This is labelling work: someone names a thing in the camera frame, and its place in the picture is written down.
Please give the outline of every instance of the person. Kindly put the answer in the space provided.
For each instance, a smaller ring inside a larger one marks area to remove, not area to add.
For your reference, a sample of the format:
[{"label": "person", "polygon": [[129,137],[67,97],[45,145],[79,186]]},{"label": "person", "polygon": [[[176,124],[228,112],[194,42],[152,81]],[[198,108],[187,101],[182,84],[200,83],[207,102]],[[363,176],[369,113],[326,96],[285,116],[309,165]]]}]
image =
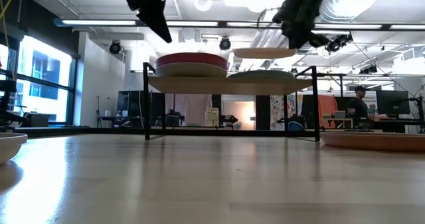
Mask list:
[{"label": "person", "polygon": [[369,122],[367,114],[367,105],[363,102],[363,98],[366,95],[366,88],[363,86],[357,86],[355,89],[356,97],[354,97],[348,103],[348,113],[354,113],[353,123],[354,126],[358,126],[361,121]]}]

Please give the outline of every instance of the white bowl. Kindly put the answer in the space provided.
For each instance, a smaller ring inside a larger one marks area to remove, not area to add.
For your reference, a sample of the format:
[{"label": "white bowl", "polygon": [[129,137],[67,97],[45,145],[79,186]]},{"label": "white bowl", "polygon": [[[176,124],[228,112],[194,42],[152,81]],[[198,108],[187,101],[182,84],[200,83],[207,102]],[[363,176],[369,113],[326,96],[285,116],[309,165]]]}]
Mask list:
[{"label": "white bowl", "polygon": [[195,63],[172,63],[157,67],[157,76],[184,76],[184,77],[223,77],[227,75],[227,70],[223,67]]},{"label": "white bowl", "polygon": [[15,157],[27,140],[26,134],[0,133],[0,164]]}]

